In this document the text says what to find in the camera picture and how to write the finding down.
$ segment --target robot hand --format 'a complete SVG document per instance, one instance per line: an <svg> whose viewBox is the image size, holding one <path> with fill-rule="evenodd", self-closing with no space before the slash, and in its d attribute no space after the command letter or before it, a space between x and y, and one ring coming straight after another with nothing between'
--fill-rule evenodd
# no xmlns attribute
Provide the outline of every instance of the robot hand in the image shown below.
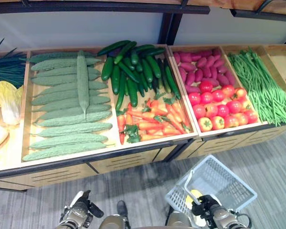
<svg viewBox="0 0 286 229"><path fill-rule="evenodd" d="M60 224L56 229L83 229L88 228L93 216L103 217L104 213L90 200L90 190L80 191L71 202L70 206L65 206L61 214Z"/></svg>
<svg viewBox="0 0 286 229"><path fill-rule="evenodd" d="M238 214L233 211L228 211L225 207L221 206L210 195L201 196L198 198L200 205L195 202L192 203L192 213L205 219L210 229L250 229L251 220L246 214ZM249 218L249 225L246 227L244 224L237 221L237 217L246 215Z"/></svg>

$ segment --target gray carpet floor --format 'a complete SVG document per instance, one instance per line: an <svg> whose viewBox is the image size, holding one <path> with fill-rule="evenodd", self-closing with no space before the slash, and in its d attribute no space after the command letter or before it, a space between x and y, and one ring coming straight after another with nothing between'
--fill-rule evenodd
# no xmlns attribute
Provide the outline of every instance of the gray carpet floor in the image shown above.
<svg viewBox="0 0 286 229"><path fill-rule="evenodd" d="M258 194L242 212L255 229L286 229L286 132L270 141L215 154ZM165 194L199 159L157 162L71 182L33 188L26 193L0 191L0 229L52 229L63 206L79 190L91 190L91 200L105 212L116 213L125 200L131 226L160 226L169 209ZM103 219L94 219L97 229Z"/></svg>

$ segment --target white plastic basket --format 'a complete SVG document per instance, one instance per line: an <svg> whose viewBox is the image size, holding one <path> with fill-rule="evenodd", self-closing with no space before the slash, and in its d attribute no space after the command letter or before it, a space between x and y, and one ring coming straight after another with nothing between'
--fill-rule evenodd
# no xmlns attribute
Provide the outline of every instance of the white plastic basket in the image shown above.
<svg viewBox="0 0 286 229"><path fill-rule="evenodd" d="M196 189L203 195L215 196L226 208L240 211L251 203L257 194L244 181L214 156L209 155L192 167L166 195L166 201L174 210L186 214L193 226L194 215L186 206L187 195L197 202L190 193Z"/></svg>

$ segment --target red tomato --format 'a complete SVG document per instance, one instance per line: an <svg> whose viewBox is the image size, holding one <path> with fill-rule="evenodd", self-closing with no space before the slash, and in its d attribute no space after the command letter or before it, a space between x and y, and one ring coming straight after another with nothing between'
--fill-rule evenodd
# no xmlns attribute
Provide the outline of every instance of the red tomato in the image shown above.
<svg viewBox="0 0 286 229"><path fill-rule="evenodd" d="M206 104L204 107L206 111L206 117L211 118L217 115L218 108L215 104Z"/></svg>
<svg viewBox="0 0 286 229"><path fill-rule="evenodd" d="M206 111L204 106L196 104L193 106L194 114L196 119L198 120L199 118L205 117Z"/></svg>
<svg viewBox="0 0 286 229"><path fill-rule="evenodd" d="M192 106L200 104L200 94L197 92L189 93L189 100Z"/></svg>
<svg viewBox="0 0 286 229"><path fill-rule="evenodd" d="M225 121L222 117L215 116L211 118L213 130L221 130L225 127Z"/></svg>
<svg viewBox="0 0 286 229"><path fill-rule="evenodd" d="M248 124L248 117L244 113L236 113L234 116L237 118L239 125Z"/></svg>
<svg viewBox="0 0 286 229"><path fill-rule="evenodd" d="M202 81L200 84L199 84L199 89L200 91L203 93L203 92L211 92L212 89L213 89L213 85L211 84L211 82L209 81Z"/></svg>
<svg viewBox="0 0 286 229"><path fill-rule="evenodd" d="M247 91L245 88L242 88L242 87L235 88L234 94L232 95L231 99L235 100L235 99L244 98L246 95L247 95Z"/></svg>
<svg viewBox="0 0 286 229"><path fill-rule="evenodd" d="M204 92L204 93L202 93L202 94L200 95L200 98L201 98L200 102L201 102L202 104L209 104L209 103L211 103L211 102L213 101L213 96L212 96L212 94L209 93L209 92Z"/></svg>
<svg viewBox="0 0 286 229"><path fill-rule="evenodd" d="M217 115L222 118L226 117L230 113L229 108L226 105L220 104L217 106L217 108L218 108Z"/></svg>
<svg viewBox="0 0 286 229"><path fill-rule="evenodd" d="M215 90L212 92L213 99L215 102L221 102L225 99L225 94L223 93L222 90Z"/></svg>
<svg viewBox="0 0 286 229"><path fill-rule="evenodd" d="M258 121L258 114L255 111L245 111L244 114L248 117L248 123L256 123Z"/></svg>
<svg viewBox="0 0 286 229"><path fill-rule="evenodd" d="M239 101L233 100L227 103L230 113L236 114L242 109L242 105Z"/></svg>
<svg viewBox="0 0 286 229"><path fill-rule="evenodd" d="M239 126L238 120L233 115L228 115L225 117L225 128L237 127Z"/></svg>
<svg viewBox="0 0 286 229"><path fill-rule="evenodd" d="M198 125L201 132L210 131L213 128L211 120L205 117L198 120Z"/></svg>
<svg viewBox="0 0 286 229"><path fill-rule="evenodd" d="M230 98L234 94L234 87L232 85L225 85L221 89L226 98Z"/></svg>

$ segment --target white wall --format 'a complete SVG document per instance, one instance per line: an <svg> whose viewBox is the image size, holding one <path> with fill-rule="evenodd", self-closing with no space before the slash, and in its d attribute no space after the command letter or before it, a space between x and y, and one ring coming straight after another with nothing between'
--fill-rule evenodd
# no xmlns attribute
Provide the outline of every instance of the white wall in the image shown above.
<svg viewBox="0 0 286 229"><path fill-rule="evenodd" d="M284 43L286 22L234 18L227 9L184 14L174 44Z"/></svg>
<svg viewBox="0 0 286 229"><path fill-rule="evenodd" d="M107 45L130 39L157 43L160 13L41 12L0 14L1 51L18 48ZM183 15L175 44L283 43L286 22L234 18L229 10Z"/></svg>

